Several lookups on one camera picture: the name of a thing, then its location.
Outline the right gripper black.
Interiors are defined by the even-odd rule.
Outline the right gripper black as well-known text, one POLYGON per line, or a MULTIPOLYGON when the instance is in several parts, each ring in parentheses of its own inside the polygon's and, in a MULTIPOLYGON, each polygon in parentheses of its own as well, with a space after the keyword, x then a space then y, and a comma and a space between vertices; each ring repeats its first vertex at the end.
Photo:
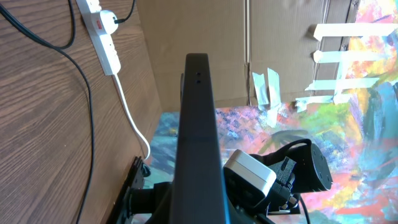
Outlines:
MULTIPOLYGON (((283 162, 267 166, 276 173, 268 196, 267 207, 264 213, 249 213, 244 208, 233 205, 228 198, 230 223, 272 223, 267 217, 268 213, 289 213, 297 206, 297 197, 292 193, 294 174, 292 168, 295 162, 288 157, 283 162)), ((147 223, 168 223, 172 196, 172 184, 161 182, 151 189, 136 189, 131 192, 130 208, 133 215, 150 213, 152 216, 147 223)))

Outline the Samsung Galaxy smartphone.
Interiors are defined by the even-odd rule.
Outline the Samsung Galaxy smartphone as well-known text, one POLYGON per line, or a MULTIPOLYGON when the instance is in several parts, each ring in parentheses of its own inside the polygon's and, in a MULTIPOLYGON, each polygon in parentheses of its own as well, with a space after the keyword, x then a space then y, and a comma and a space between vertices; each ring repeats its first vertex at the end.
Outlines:
POLYGON ((171 223, 229 223, 207 54, 187 54, 171 223))

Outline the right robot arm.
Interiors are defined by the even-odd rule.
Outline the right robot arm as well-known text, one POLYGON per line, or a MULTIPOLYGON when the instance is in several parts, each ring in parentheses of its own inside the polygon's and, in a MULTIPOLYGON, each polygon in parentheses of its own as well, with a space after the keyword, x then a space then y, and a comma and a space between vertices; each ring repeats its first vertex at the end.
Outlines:
POLYGON ((172 182, 127 195, 130 215, 148 213, 150 223, 269 223, 269 214, 306 212, 302 194, 331 189, 319 147, 291 142, 265 156, 234 151, 220 161, 215 138, 182 138, 172 182))

